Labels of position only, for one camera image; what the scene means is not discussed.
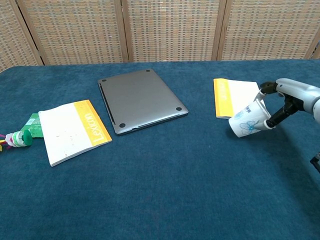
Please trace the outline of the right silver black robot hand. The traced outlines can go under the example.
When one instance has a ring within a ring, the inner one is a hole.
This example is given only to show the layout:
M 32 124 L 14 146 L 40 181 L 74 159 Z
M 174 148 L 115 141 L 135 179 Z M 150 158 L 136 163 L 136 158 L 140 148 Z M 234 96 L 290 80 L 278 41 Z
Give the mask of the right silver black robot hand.
M 309 113 L 320 122 L 320 89 L 289 78 L 279 78 L 260 85 L 256 100 L 263 100 L 266 95 L 278 93 L 284 97 L 284 106 L 268 119 L 255 125 L 260 131 L 272 130 L 283 120 L 298 111 Z

